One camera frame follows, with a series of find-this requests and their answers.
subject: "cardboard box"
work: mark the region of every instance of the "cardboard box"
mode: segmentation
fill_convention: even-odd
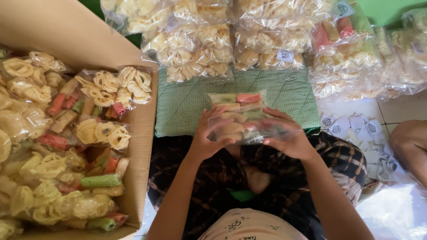
[[[15,51],[37,49],[53,55],[76,73],[83,68],[115,69],[122,65],[144,65],[140,50],[112,30],[77,0],[0,0],[0,43]],[[139,229],[144,213],[157,105],[158,73],[152,81],[151,102],[131,111],[124,122],[132,123],[129,144],[131,161],[123,179],[126,194],[115,201],[129,215],[127,225],[112,235],[85,231],[47,232],[26,229],[20,240],[130,239]]]

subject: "hand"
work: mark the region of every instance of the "hand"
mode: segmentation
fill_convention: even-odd
[[[263,142],[264,145],[274,147],[287,156],[298,158],[301,161],[308,161],[317,155],[317,151],[311,146],[301,126],[290,116],[278,109],[263,108],[263,112],[275,117],[264,119],[264,123],[281,126],[285,130],[290,130],[291,134],[293,134],[292,138],[286,142],[274,138],[266,138]]]
[[[203,160],[212,157],[219,150],[229,144],[233,144],[236,141],[232,138],[227,138],[221,142],[212,142],[208,139],[209,135],[221,126],[232,123],[232,118],[221,120],[216,122],[213,126],[208,127],[208,120],[211,117],[220,116],[225,112],[225,108],[218,108],[213,106],[210,111],[203,109],[203,114],[199,119],[199,126],[197,127],[196,133],[191,143],[190,150],[188,150],[187,156],[192,160],[196,160],[200,164]]]

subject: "knee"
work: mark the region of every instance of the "knee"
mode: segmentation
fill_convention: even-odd
[[[420,132],[427,129],[427,123],[421,120],[409,120],[399,123],[390,133],[390,143],[392,146],[402,146],[412,143]]]

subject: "patterned pants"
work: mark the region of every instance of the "patterned pants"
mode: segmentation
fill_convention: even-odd
[[[366,177],[366,159],[359,148],[321,132],[309,137],[342,191],[357,204]],[[147,192],[157,210],[191,145],[190,136],[155,138]],[[302,163],[264,145],[242,146],[241,158],[276,178],[253,199],[240,202],[228,191],[247,190],[247,177],[240,160],[222,149],[202,162],[194,181],[190,208],[182,239],[196,240],[225,212],[252,208],[276,215],[310,240],[324,239]]]

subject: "leg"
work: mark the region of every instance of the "leg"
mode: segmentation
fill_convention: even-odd
[[[363,153],[347,141],[321,133],[309,138],[349,201],[356,205],[366,178]],[[245,146],[243,158],[261,171],[277,176],[250,202],[250,207],[281,217],[308,239],[323,239],[301,162],[267,146]]]
[[[153,140],[147,192],[156,210],[172,184],[191,141],[190,136]],[[227,188],[239,189],[246,185],[244,168],[225,149],[203,161],[194,182],[183,239],[199,238],[224,213],[238,208],[240,202]]]
[[[427,188],[427,123],[400,123],[391,134],[391,144],[402,164]]]

